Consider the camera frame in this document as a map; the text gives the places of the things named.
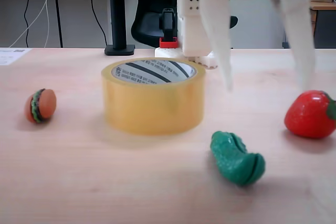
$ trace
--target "paper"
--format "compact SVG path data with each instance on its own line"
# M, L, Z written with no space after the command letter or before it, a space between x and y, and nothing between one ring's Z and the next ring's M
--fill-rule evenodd
M31 48L0 48L0 66L7 66L28 53Z

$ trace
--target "clear adhesive tape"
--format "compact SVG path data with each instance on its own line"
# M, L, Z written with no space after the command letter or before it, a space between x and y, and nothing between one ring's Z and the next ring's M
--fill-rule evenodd
M107 122L134 134L165 135L197 126L204 114L205 70L169 58L119 61L104 68Z

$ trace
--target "white cable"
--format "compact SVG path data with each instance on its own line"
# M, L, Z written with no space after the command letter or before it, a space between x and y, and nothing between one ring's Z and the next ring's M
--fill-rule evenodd
M9 48L12 47L12 46L14 46L15 43L17 43L17 41L22 37L22 35L25 34L25 32L26 32L26 31L32 26L32 24L37 20L37 18L41 15L41 13L42 13L44 7L46 6L46 3L47 3L47 1L45 1L44 5L42 6L41 11L40 11L39 14L37 15L37 17L33 20L33 22L26 28L26 30L24 30L24 32L23 32L23 33L16 39L16 41L14 41L14 43L11 44L11 45L9 46Z
M44 44L44 48L46 48L47 46L47 43L48 43L48 38L49 38L49 13L48 13L48 3L47 3L48 0L46 0L46 12L47 12L47 20L48 20L48 33L47 33L47 39L46 39L46 43Z

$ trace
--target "red part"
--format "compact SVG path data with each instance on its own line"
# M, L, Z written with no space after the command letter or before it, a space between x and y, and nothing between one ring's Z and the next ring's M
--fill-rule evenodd
M309 138L329 136L335 129L335 120L328 117L329 96L318 90L310 90L301 94L289 108L285 125L292 133Z
M160 38L160 47L161 48L177 48L178 47L178 41L177 37L174 37L174 41L162 41L163 38Z

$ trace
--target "toy food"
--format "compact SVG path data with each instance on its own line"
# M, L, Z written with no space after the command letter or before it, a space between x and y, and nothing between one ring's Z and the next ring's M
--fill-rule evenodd
M31 95L25 104L25 116L32 123L49 119L56 109L56 96L51 89L40 89Z
M241 138L233 133L215 132L211 151L219 172L238 186L255 183L265 172L265 160L260 154L247 153Z
M319 90L301 94L285 116L287 129L299 136L323 138L336 129L336 105L330 96Z

